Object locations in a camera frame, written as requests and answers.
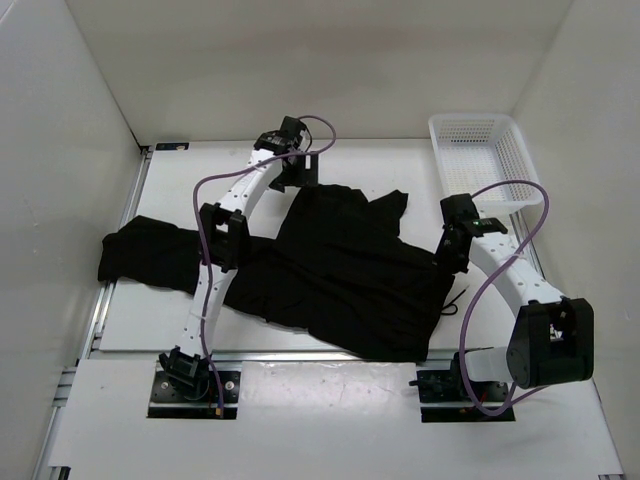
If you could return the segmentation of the black trousers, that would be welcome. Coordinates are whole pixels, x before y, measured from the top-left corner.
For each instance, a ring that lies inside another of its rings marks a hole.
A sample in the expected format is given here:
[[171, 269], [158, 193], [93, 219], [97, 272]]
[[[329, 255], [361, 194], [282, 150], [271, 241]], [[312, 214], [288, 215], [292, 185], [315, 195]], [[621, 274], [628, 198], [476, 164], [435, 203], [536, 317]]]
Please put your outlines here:
[[255, 236], [227, 307], [376, 361], [422, 361], [454, 278], [400, 238], [408, 195], [302, 188], [275, 238]]

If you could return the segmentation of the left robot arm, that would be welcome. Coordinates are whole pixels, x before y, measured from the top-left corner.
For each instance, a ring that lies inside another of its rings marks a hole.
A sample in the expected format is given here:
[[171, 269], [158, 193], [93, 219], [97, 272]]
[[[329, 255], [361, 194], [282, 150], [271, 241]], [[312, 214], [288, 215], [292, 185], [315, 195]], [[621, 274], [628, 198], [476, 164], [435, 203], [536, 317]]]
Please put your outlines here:
[[246, 166], [199, 180], [192, 192], [199, 266], [196, 290], [180, 337], [159, 356], [167, 382], [189, 401], [210, 401], [223, 416], [224, 382], [215, 367], [207, 335], [215, 329], [227, 290], [251, 251], [249, 218], [270, 188], [299, 186], [317, 176], [311, 117], [286, 116], [280, 127], [255, 141]]

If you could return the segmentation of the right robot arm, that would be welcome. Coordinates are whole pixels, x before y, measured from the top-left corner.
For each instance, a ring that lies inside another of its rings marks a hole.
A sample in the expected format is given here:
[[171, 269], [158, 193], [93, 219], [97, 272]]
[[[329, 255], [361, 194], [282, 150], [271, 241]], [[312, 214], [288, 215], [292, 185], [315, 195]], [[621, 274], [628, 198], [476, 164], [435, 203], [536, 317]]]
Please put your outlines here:
[[503, 347], [466, 349], [449, 387], [460, 399], [477, 396], [486, 382], [533, 389], [590, 379], [594, 371], [594, 310], [583, 298], [570, 299], [546, 282], [520, 256], [506, 227], [482, 218], [470, 194], [440, 201], [443, 235], [436, 264], [444, 272], [468, 271], [474, 263], [500, 293], [515, 320]]

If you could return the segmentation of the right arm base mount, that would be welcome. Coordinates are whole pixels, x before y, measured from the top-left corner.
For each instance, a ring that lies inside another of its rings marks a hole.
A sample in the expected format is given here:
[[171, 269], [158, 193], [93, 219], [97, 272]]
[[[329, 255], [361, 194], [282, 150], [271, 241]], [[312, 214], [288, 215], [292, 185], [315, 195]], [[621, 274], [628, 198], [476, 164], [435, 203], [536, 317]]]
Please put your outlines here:
[[499, 416], [487, 416], [471, 402], [462, 381], [450, 370], [418, 369], [409, 382], [418, 389], [423, 423], [514, 422], [512, 407]]

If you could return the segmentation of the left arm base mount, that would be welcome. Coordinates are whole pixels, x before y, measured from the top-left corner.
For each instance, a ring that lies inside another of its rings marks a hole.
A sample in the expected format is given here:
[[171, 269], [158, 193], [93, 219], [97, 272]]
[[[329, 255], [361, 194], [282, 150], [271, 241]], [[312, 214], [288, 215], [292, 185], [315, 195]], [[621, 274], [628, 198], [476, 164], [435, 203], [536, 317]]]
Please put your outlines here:
[[159, 364], [150, 390], [147, 417], [151, 419], [235, 420], [241, 391], [241, 371], [223, 369], [219, 372], [223, 409], [218, 408], [219, 392], [214, 374], [195, 391], [177, 386]]

